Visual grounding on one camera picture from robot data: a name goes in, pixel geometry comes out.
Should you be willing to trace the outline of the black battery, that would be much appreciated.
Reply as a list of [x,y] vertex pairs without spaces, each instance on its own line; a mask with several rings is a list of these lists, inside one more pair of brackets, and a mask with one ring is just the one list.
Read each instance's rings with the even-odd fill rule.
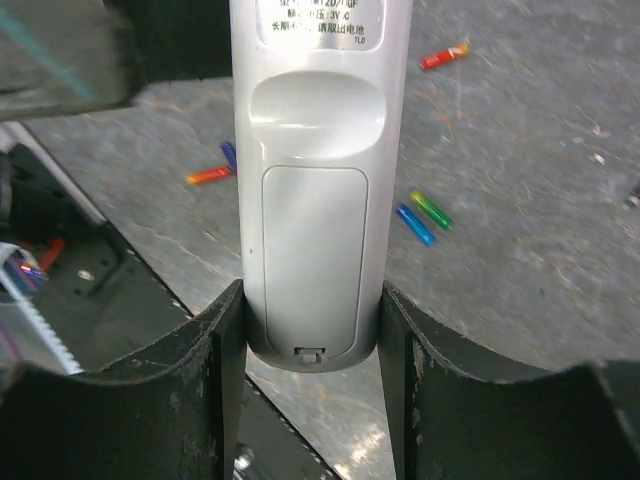
[[640,205],[640,184],[636,184],[624,199],[627,209],[637,209]]

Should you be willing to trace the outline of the purple battery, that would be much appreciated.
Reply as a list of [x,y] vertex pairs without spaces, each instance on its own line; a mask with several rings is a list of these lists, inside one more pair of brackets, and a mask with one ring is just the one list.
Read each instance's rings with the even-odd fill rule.
[[235,146],[230,142],[222,142],[220,149],[227,161],[230,172],[235,175],[237,172],[237,155]]

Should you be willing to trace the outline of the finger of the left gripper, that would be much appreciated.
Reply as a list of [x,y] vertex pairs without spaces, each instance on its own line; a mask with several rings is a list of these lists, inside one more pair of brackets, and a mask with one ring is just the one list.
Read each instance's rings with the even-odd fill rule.
[[226,1],[4,1],[1,118],[124,107],[146,87],[231,73]]

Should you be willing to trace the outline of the blue battery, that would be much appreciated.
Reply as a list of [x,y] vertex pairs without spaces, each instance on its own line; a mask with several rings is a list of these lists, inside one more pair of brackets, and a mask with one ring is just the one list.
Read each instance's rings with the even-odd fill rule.
[[434,234],[407,205],[399,204],[396,208],[396,213],[425,246],[431,246],[436,241]]

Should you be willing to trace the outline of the white remote control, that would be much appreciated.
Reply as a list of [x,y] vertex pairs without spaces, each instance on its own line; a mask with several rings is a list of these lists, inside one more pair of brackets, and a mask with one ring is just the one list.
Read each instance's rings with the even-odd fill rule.
[[284,370],[354,366],[377,337],[413,5],[230,5],[249,344]]

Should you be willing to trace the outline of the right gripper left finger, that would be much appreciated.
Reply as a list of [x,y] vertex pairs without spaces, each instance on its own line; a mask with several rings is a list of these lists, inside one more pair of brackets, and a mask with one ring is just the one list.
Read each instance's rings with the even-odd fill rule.
[[5,479],[229,479],[244,388],[242,284],[99,372],[1,370]]

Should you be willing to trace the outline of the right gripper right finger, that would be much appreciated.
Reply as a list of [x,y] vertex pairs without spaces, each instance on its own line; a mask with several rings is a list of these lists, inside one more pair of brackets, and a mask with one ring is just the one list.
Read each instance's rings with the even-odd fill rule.
[[487,349],[383,288],[378,352],[400,479],[635,479],[639,365],[550,372]]

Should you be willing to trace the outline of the orange red battery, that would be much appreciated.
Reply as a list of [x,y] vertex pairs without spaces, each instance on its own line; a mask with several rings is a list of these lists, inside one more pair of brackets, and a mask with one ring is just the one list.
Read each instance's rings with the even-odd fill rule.
[[234,172],[229,166],[219,166],[191,173],[186,176],[186,181],[190,185],[203,185],[231,177],[233,174]]

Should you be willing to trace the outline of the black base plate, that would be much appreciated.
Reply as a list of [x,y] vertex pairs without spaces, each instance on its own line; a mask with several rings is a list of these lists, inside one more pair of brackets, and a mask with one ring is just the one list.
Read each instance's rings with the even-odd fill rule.
[[[17,142],[1,151],[1,244],[46,274],[34,304],[74,355],[99,372],[197,316],[93,209],[56,162]],[[229,479],[331,479],[334,471],[245,375]]]

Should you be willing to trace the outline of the green battery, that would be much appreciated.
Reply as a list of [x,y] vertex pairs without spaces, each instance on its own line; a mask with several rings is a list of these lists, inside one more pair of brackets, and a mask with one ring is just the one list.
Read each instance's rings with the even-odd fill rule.
[[450,230],[452,228],[452,219],[422,192],[414,190],[411,192],[410,198],[412,202],[440,228],[444,230]]

